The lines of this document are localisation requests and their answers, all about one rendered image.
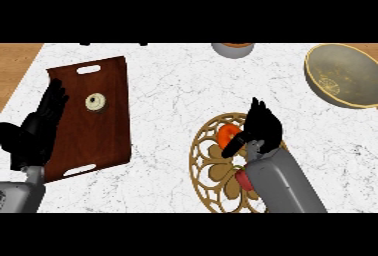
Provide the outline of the red pepper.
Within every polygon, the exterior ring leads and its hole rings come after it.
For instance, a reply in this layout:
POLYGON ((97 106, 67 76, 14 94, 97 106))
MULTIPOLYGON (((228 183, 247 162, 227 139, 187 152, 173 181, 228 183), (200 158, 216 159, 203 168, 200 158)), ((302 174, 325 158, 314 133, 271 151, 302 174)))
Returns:
POLYGON ((255 190, 255 186, 253 186, 252 181, 249 179, 244 166, 237 165, 235 179, 237 179, 237 181, 241 185, 241 188, 246 191, 253 191, 255 190))

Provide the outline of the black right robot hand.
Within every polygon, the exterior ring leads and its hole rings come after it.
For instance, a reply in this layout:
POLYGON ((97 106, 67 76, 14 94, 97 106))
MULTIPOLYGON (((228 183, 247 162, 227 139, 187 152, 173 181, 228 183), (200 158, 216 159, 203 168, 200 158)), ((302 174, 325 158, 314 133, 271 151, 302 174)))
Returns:
POLYGON ((247 143, 260 140, 263 140, 265 143, 260 146, 259 153, 269 153, 281 145, 283 133, 283 123, 278 117, 266 107, 265 102, 258 98, 253 98, 244 130, 235 135, 228 143, 222 152, 222 157, 232 157, 247 143))

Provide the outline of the gold openwork round placemat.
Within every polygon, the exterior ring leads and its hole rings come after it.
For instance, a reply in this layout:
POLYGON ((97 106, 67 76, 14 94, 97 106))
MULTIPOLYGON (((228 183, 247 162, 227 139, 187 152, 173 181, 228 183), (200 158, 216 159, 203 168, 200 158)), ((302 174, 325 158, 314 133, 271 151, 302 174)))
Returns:
POLYGON ((222 157, 219 130, 232 124, 243 128, 247 115, 227 113, 200 128, 190 149, 190 173, 194 189, 206 208, 215 213, 268 213, 263 199, 241 187, 235 173, 247 165, 247 148, 232 158, 222 157))

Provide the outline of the pale round can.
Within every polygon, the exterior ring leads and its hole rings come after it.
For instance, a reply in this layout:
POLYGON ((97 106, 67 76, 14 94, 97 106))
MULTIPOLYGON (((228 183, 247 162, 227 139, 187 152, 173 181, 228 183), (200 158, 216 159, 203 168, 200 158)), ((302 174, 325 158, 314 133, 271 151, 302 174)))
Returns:
POLYGON ((86 98, 85 105, 89 111, 101 111, 107 106, 107 97, 101 93, 91 94, 86 98))

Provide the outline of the brown wooden tray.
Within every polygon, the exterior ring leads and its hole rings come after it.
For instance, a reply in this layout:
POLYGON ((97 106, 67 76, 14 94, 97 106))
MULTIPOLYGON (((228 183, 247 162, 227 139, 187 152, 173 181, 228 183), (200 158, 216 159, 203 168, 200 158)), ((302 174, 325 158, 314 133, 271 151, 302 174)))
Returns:
POLYGON ((126 164, 132 157, 128 63, 123 56, 51 68, 49 77, 63 81, 70 100, 60 121, 45 182, 74 177, 73 168, 95 164, 94 171, 126 164), (107 106, 88 110, 91 94, 107 97, 107 106))

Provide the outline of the orange squash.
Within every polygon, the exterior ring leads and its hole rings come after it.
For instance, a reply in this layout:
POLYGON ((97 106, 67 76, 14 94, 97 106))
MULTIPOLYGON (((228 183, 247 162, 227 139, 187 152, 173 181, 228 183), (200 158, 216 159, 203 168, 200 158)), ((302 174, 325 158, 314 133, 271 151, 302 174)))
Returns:
POLYGON ((218 144, 222 149, 227 148, 232 138, 241 132, 241 129, 234 124, 225 124, 218 132, 218 144))

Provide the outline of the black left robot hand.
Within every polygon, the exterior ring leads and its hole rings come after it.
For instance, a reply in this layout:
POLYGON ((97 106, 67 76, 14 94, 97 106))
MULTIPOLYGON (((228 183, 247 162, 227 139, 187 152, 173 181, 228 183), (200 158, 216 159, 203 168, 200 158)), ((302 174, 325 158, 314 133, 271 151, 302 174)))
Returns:
POLYGON ((0 122, 0 148, 11 153, 11 169, 45 166, 49 162, 60 121, 70 96, 63 81, 54 79, 48 86, 39 108, 20 126, 0 122))

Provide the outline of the grey bowl with gold rim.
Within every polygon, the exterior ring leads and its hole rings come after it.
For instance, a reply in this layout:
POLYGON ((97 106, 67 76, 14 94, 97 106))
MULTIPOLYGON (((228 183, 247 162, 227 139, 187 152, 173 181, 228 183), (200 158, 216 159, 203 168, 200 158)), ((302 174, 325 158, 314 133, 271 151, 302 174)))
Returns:
POLYGON ((305 77, 318 97, 351 109, 378 109, 378 61, 342 43, 317 45, 305 57, 305 77))

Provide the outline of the grey pot with orange rim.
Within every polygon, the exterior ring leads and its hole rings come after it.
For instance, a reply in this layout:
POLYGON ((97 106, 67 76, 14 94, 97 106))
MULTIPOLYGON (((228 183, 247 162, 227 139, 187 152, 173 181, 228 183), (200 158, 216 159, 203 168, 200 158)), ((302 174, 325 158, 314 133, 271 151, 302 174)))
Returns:
POLYGON ((255 49, 255 44, 237 44, 237 45, 227 45, 224 43, 213 43, 212 47, 215 51, 227 58, 240 59, 244 58, 255 49))

